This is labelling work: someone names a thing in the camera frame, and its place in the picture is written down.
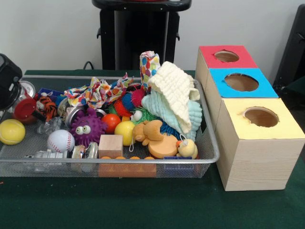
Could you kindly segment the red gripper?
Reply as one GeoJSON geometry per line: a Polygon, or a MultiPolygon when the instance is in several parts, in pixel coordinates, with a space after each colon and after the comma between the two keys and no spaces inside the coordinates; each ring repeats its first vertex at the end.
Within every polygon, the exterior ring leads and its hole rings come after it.
{"type": "Polygon", "coordinates": [[[46,121],[46,117],[36,109],[36,101],[33,98],[26,98],[17,103],[13,111],[13,118],[25,125],[33,124],[37,119],[46,121]]]}

